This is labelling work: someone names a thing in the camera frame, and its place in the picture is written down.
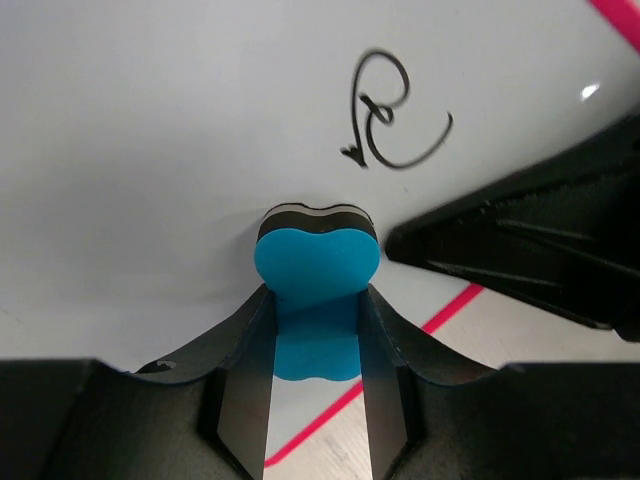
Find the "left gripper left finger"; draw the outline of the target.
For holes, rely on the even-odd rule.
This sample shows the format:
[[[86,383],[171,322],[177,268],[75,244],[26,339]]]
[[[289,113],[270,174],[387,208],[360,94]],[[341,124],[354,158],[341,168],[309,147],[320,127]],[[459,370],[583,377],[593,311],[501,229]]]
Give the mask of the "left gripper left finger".
[[[91,359],[5,360],[1,475],[259,479],[275,343],[275,300],[262,287],[135,373]]]

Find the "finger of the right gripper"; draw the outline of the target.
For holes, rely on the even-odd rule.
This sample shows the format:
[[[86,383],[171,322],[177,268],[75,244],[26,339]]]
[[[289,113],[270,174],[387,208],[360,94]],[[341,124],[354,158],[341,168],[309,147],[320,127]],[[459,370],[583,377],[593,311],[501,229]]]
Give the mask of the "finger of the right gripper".
[[[639,120],[394,227],[391,261],[639,338]]]

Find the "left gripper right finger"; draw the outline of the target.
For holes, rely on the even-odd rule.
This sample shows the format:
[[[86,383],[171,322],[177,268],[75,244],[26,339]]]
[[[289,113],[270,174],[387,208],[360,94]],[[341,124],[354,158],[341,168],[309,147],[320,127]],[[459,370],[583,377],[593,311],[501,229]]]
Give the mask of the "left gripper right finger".
[[[492,369],[359,297],[359,351],[376,479],[635,479],[635,363]]]

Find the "blue whiteboard eraser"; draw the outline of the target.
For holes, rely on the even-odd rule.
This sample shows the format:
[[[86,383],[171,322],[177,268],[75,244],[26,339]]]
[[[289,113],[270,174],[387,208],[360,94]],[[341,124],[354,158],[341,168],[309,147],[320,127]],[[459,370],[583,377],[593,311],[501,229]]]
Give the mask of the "blue whiteboard eraser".
[[[374,223],[355,205],[284,203],[266,212],[254,264],[275,296],[276,377],[359,376],[358,297],[380,258]]]

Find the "pink framed whiteboard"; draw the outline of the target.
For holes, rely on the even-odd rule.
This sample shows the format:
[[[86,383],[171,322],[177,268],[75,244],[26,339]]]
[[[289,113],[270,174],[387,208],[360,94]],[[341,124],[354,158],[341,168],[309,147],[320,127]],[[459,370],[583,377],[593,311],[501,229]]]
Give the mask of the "pink framed whiteboard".
[[[394,227],[630,116],[635,1],[5,1],[1,364],[139,371],[268,289],[262,219],[303,203],[363,209],[367,289],[471,360],[639,367],[639,338],[387,255]],[[264,471],[355,401],[361,362],[273,368]]]

